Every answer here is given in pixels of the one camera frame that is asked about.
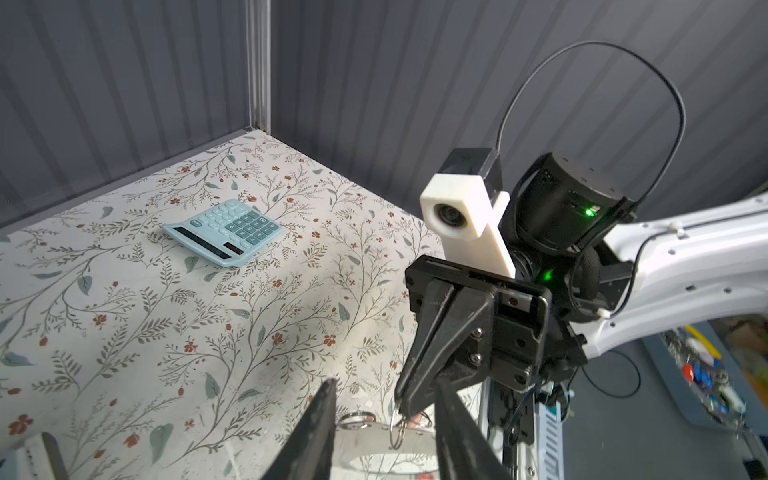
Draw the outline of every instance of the light blue calculator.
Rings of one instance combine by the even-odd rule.
[[[227,200],[163,230],[177,242],[216,265],[243,266],[284,229],[237,200]]]

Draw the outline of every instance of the gray floor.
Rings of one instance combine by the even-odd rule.
[[[566,480],[648,478],[748,480],[742,440],[686,422],[640,341],[619,347],[637,364],[642,386],[629,399],[595,390],[580,372],[564,425]],[[609,392],[631,392],[637,376],[625,359],[607,354],[590,361],[589,376]]]

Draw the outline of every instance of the gray wall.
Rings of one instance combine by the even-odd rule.
[[[0,227],[245,127],[243,2],[5,0]]]
[[[683,145],[642,217],[736,200],[768,177],[764,0],[286,0],[273,15],[273,134],[413,213],[449,151],[492,146],[523,77],[582,38],[634,48],[684,96]],[[582,48],[518,103],[505,186],[554,150],[637,198],[676,128],[668,92],[639,62]]]

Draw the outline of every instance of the camera lens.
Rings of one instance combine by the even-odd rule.
[[[435,209],[437,209],[437,214],[438,217],[440,217],[440,220],[446,222],[451,227],[460,227],[466,222],[462,212],[456,210],[450,205],[440,204],[435,207]]]

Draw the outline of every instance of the table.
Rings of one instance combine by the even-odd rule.
[[[163,234],[230,198],[287,230],[246,266]],[[330,376],[339,415],[388,422],[423,253],[421,220],[261,131],[0,238],[0,448],[47,431],[71,478],[259,478]]]

